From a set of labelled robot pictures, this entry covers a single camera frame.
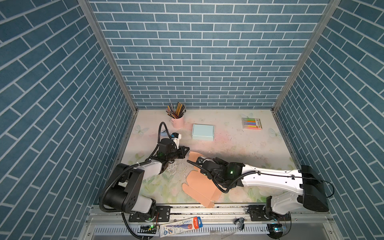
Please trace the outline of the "pink paper box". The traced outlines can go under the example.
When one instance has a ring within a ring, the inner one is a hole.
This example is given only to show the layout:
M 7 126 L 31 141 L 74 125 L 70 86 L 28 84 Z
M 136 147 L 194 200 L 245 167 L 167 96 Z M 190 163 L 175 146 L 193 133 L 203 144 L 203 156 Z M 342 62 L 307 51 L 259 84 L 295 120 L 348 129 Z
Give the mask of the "pink paper box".
M 182 184 L 183 191 L 203 205 L 205 208 L 213 208 L 222 192 L 200 172 L 200 169 L 192 165 L 193 169 L 186 177 L 186 183 Z

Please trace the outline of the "light blue paper box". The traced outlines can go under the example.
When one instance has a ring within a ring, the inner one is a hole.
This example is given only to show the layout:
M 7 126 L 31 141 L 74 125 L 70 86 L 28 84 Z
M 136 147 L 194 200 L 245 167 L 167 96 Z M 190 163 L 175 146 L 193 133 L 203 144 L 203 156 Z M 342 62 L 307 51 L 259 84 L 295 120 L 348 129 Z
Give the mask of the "light blue paper box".
M 215 135 L 215 126 L 193 124 L 192 139 L 201 141 L 213 141 Z

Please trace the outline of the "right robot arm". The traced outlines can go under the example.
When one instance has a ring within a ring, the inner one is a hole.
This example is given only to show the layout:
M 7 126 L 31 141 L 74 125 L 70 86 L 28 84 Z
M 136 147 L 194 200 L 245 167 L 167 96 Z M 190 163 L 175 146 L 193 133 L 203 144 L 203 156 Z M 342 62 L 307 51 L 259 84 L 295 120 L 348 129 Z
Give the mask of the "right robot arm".
M 310 166 L 302 165 L 299 170 L 271 170 L 203 157 L 187 162 L 198 168 L 224 194 L 236 187 L 267 187 L 283 191 L 278 196 L 267 197 L 264 215 L 268 220 L 277 220 L 300 208 L 318 213 L 329 211 L 324 187 L 327 181 L 320 179 Z

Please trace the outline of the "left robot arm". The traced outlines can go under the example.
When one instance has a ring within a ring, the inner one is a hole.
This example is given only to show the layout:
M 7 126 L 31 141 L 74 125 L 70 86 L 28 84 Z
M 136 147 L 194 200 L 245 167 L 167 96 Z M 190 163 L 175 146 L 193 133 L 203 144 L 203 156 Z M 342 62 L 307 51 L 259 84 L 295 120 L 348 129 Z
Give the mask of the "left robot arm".
M 118 164 L 101 192 L 99 207 L 105 213 L 141 213 L 152 218 L 156 201 L 140 195 L 144 180 L 162 174 L 175 160 L 184 159 L 190 148 L 179 145 L 179 139 L 162 139 L 142 163 Z

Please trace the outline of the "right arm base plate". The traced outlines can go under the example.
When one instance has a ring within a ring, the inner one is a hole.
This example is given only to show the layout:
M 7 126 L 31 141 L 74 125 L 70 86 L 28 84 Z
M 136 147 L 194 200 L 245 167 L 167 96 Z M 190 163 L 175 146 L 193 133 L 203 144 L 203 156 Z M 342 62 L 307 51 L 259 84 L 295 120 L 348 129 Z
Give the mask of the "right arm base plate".
M 249 205 L 247 214 L 250 216 L 252 222 L 263 222 L 263 221 L 275 221 L 284 222 L 292 219 L 291 214 L 278 215 L 272 211 L 267 211 L 265 205 Z

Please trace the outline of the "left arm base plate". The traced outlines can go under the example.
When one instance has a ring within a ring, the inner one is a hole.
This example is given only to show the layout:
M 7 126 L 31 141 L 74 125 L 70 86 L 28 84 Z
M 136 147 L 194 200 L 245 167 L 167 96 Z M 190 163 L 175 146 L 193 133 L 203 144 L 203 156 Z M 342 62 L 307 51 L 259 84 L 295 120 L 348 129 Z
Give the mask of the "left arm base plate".
M 135 212 L 129 216 L 130 223 L 166 223 L 169 222 L 171 206 L 156 206 L 148 213 Z

